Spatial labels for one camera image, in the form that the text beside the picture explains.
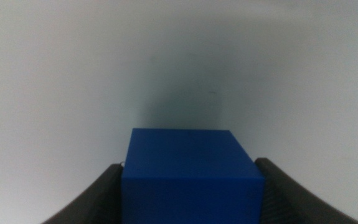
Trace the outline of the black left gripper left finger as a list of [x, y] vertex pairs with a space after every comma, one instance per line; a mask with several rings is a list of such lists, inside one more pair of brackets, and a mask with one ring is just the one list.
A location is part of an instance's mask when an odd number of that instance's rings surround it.
[[77, 198], [44, 224], [120, 224], [123, 166], [112, 164]]

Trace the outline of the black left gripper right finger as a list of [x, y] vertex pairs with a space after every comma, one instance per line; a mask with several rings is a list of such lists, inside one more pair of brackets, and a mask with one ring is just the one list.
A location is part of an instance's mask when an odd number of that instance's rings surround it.
[[267, 158], [256, 166], [265, 176], [260, 223], [274, 224], [358, 224], [297, 183]]

